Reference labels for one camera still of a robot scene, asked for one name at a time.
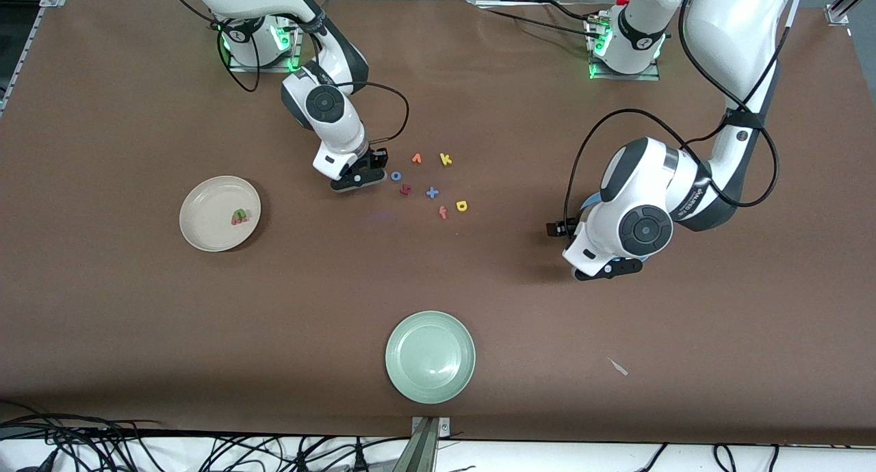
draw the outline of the small paper scrap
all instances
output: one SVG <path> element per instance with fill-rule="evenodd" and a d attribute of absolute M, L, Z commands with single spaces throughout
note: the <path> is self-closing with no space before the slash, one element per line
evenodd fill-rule
<path fill-rule="evenodd" d="M 623 366 L 621 366 L 620 364 L 617 364 L 616 362 L 614 362 L 614 360 L 611 359 L 611 357 L 609 357 L 609 358 L 607 358 L 607 359 L 611 361 L 611 365 L 614 366 L 614 369 L 620 371 L 620 374 L 621 374 L 621 375 L 626 376 L 626 375 L 629 375 L 629 374 L 630 374 L 629 371 L 627 371 L 626 369 L 623 369 Z"/>

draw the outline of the table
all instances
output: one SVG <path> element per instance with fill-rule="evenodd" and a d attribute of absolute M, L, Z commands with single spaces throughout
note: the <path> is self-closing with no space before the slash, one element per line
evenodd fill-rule
<path fill-rule="evenodd" d="M 411 102 L 388 145 L 409 198 L 392 182 L 334 194 L 311 168 L 318 139 L 279 101 L 282 76 L 240 91 L 215 33 L 175 0 L 47 12 L 0 120 L 0 396 L 167 428 L 392 435 L 440 415 L 470 438 L 873 442 L 876 118 L 845 29 L 798 14 L 769 201 L 713 231 L 679 228 L 639 274 L 578 283 L 544 223 L 592 124 L 640 107 L 693 137 L 722 114 L 677 42 L 660 82 L 590 80 L 576 35 L 462 1 L 326 11 L 370 80 Z M 352 100 L 372 137 L 400 123 L 391 94 Z M 668 138 L 636 116 L 608 123 L 574 201 L 642 135 Z M 770 170 L 761 145 L 745 197 Z M 177 216 L 222 174 L 256 186 L 263 217 L 238 250 L 209 254 Z M 403 398 L 383 368 L 392 328 L 428 309 L 478 348 L 468 388 L 438 406 Z"/>

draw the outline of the green plate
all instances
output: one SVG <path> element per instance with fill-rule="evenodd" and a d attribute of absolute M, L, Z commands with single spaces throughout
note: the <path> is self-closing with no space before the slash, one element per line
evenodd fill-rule
<path fill-rule="evenodd" d="M 447 313 L 414 313 L 389 336 L 386 372 L 395 388 L 414 402 L 447 402 L 472 379 L 475 342 Z"/>

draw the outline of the metal frame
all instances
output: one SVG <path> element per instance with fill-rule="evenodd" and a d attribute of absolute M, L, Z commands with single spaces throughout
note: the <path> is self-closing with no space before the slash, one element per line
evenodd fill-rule
<path fill-rule="evenodd" d="M 3 116 L 3 111 L 6 110 L 6 101 L 9 101 L 9 97 L 12 96 L 12 91 L 15 88 L 15 82 L 18 80 L 18 74 L 21 73 L 21 67 L 25 64 L 25 58 L 27 57 L 28 51 L 31 51 L 31 44 L 34 42 L 34 38 L 37 36 L 37 29 L 40 27 L 40 23 L 43 21 L 43 16 L 46 14 L 46 7 L 41 7 L 40 11 L 37 13 L 37 18 L 34 19 L 34 26 L 31 27 L 31 32 L 27 35 L 27 41 L 25 42 L 25 48 L 22 49 L 21 55 L 18 57 L 18 63 L 15 66 L 15 72 L 12 73 L 12 77 L 9 79 L 9 86 L 6 88 L 6 92 L 3 93 L 3 98 L 0 98 L 0 116 Z"/>
<path fill-rule="evenodd" d="M 831 26 L 842 26 L 849 23 L 847 14 L 862 0 L 835 0 L 826 5 L 824 16 Z"/>
<path fill-rule="evenodd" d="M 398 457 L 398 462 L 395 462 L 392 472 L 432 472 L 435 469 L 440 419 L 420 418 L 416 431 L 401 452 L 401 457 Z"/>

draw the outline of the green led light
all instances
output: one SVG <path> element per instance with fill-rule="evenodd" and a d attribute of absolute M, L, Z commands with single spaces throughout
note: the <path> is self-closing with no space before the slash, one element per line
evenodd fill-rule
<path fill-rule="evenodd" d="M 608 49 L 608 44 L 611 42 L 611 29 L 605 30 L 605 36 L 600 36 L 602 42 L 598 42 L 594 46 L 593 52 L 597 54 L 598 57 L 603 57 L 605 55 L 605 51 Z"/>
<path fill-rule="evenodd" d="M 271 36 L 273 36 L 276 47 L 280 51 L 285 51 L 285 49 L 288 48 L 289 38 L 285 35 L 285 32 L 282 32 L 276 27 L 271 26 Z"/>

